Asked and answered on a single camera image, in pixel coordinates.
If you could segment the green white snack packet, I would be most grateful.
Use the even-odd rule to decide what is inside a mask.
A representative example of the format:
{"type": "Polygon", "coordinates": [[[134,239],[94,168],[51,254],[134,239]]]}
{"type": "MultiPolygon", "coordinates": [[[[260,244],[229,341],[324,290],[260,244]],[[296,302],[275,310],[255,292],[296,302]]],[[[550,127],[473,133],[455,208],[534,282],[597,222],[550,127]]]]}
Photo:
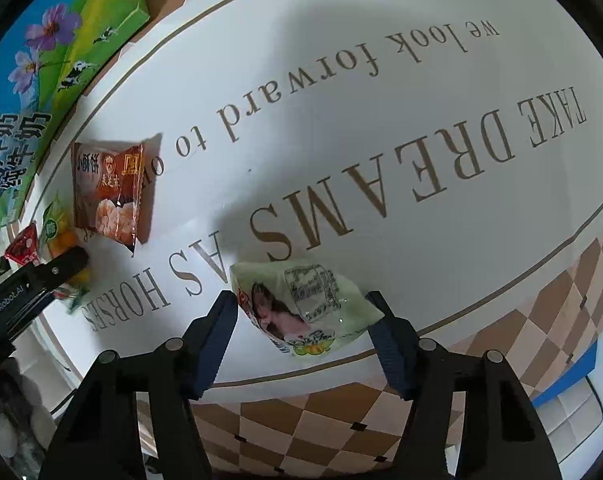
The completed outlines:
{"type": "Polygon", "coordinates": [[[254,326],[295,358],[325,356],[383,317],[353,281],[312,261],[237,262],[231,284],[254,326]]]}

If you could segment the small red snack packet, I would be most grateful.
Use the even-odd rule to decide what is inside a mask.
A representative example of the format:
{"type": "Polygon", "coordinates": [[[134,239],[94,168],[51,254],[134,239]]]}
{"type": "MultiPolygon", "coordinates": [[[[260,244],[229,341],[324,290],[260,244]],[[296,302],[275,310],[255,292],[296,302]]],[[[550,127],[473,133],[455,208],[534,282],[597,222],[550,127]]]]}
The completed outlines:
{"type": "Polygon", "coordinates": [[[35,223],[29,223],[24,230],[18,233],[11,244],[4,251],[4,258],[18,266],[33,263],[38,266],[38,236],[35,223]]]}

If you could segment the green orange snack packet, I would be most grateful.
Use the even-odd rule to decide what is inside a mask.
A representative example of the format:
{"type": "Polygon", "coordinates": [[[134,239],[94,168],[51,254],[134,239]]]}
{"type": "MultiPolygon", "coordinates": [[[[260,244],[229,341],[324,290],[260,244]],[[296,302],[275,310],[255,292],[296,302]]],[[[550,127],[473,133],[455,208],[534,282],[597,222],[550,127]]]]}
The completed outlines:
{"type": "MultiPolygon", "coordinates": [[[[67,209],[59,196],[55,195],[42,216],[40,256],[50,261],[73,247],[80,247],[79,238],[67,209]]],[[[62,301],[68,314],[74,313],[80,307],[81,300],[90,290],[90,280],[90,268],[85,266],[55,291],[55,298],[62,301]]]]}

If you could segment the white chair near table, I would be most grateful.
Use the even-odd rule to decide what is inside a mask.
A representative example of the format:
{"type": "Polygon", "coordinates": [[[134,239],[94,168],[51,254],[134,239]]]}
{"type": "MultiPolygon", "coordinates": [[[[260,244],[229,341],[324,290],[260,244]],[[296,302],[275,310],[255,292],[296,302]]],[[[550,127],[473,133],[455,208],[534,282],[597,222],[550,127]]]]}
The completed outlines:
{"type": "Polygon", "coordinates": [[[603,422],[603,408],[584,377],[536,408],[559,464],[585,442],[603,422]]]}

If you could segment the brown red snack packet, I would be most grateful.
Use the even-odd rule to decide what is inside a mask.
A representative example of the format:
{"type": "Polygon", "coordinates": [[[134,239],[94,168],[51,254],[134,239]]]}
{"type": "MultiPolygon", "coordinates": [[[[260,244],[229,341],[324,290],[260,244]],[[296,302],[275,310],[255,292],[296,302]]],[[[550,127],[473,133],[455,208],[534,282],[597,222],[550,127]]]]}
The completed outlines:
{"type": "Polygon", "coordinates": [[[72,147],[75,226],[115,240],[131,254],[137,243],[144,155],[142,143],[121,151],[78,142],[72,147]]]}

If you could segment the open cardboard box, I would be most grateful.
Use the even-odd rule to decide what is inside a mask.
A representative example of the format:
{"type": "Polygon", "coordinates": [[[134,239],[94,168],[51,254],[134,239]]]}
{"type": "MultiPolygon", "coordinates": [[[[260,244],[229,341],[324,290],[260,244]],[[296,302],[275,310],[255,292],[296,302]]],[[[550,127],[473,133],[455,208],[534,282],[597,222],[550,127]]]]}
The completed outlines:
{"type": "Polygon", "coordinates": [[[146,0],[0,0],[0,228],[21,214],[52,136],[96,73],[149,21],[146,0]]]}

